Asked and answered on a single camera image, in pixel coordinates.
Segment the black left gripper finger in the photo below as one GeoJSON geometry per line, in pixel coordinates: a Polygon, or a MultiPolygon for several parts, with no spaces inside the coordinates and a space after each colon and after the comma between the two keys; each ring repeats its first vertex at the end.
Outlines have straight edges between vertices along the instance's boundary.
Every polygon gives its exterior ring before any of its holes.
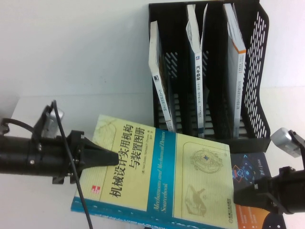
{"type": "Polygon", "coordinates": [[[102,148],[90,140],[84,141],[82,150],[82,170],[91,167],[116,166],[119,163],[117,153],[102,148]]]}

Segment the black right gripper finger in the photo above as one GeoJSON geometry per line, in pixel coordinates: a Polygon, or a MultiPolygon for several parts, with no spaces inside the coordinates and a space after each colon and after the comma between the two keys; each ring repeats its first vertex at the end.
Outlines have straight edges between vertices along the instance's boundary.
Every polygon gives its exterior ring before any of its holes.
{"type": "Polygon", "coordinates": [[[237,205],[270,205],[267,178],[261,178],[253,184],[234,191],[234,203],[237,205]]]}

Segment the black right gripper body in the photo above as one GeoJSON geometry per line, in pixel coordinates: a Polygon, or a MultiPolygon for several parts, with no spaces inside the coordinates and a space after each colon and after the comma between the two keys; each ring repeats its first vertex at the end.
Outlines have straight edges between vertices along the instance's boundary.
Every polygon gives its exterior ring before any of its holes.
{"type": "Polygon", "coordinates": [[[292,167],[279,169],[271,179],[273,202],[278,214],[295,214],[305,211],[305,171],[292,167]]]}

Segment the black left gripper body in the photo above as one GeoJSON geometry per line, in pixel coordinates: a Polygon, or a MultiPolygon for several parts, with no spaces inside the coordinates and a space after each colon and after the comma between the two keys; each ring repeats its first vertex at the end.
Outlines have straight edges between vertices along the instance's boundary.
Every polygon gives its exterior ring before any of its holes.
{"type": "MultiPolygon", "coordinates": [[[[81,136],[84,132],[72,130],[67,136],[68,147],[70,149],[73,162],[76,167],[78,177],[81,176],[80,170],[80,160],[81,160],[81,150],[82,150],[82,138],[81,136]]],[[[66,152],[66,148],[62,143],[62,137],[57,136],[56,140],[61,142],[61,150],[59,151],[59,156],[55,159],[57,169],[55,169],[56,174],[52,175],[52,184],[63,184],[65,177],[70,177],[70,183],[76,183],[76,178],[74,177],[74,171],[72,169],[71,161],[66,152]]]]}

